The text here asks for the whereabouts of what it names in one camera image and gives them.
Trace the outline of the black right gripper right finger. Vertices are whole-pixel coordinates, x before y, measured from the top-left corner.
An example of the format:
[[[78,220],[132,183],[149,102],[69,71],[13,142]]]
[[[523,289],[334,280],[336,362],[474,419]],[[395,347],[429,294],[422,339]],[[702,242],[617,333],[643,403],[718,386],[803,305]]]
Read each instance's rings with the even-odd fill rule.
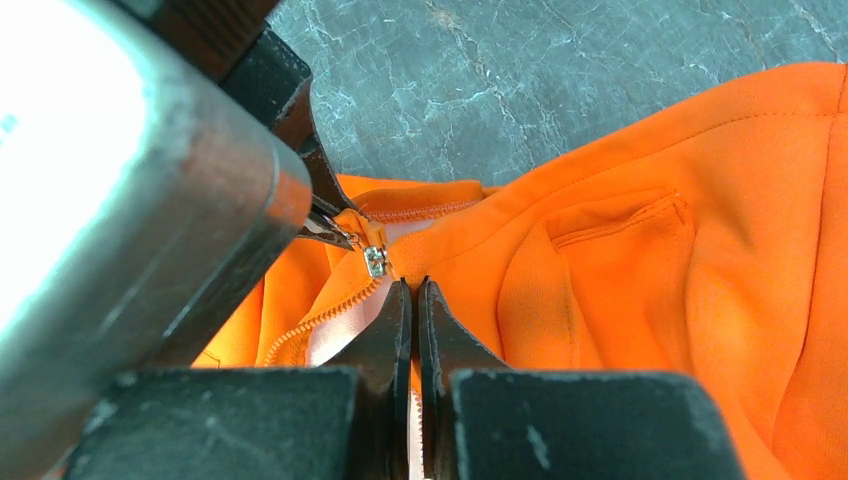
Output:
[[[740,479],[721,415],[661,371],[516,370],[418,292],[423,470],[432,479]]]

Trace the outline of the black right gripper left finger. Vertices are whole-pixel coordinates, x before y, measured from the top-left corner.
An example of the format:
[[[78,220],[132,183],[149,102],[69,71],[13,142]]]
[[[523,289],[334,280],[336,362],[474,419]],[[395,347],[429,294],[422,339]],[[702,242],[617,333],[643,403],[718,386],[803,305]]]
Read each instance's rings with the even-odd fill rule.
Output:
[[[413,302],[313,368],[159,369],[120,377],[68,479],[405,479]]]

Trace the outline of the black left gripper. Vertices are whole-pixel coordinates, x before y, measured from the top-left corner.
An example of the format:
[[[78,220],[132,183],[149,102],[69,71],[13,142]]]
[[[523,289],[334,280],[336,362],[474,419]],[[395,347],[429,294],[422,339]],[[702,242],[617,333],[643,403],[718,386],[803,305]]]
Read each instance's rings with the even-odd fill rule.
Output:
[[[335,218],[356,206],[343,191],[316,130],[311,70],[268,23],[278,3],[125,0],[117,4],[297,151],[320,200],[312,203],[298,237],[353,251],[356,235]]]

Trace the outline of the orange zip jacket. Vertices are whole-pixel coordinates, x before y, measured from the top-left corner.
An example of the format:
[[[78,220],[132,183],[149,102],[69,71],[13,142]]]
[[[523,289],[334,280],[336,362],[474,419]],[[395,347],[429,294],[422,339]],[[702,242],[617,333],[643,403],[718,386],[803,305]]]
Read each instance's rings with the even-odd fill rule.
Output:
[[[740,479],[847,475],[847,68],[801,63],[692,97],[502,187],[341,176],[353,251],[294,241],[194,359],[319,367],[418,292],[516,370],[661,371],[717,407]]]

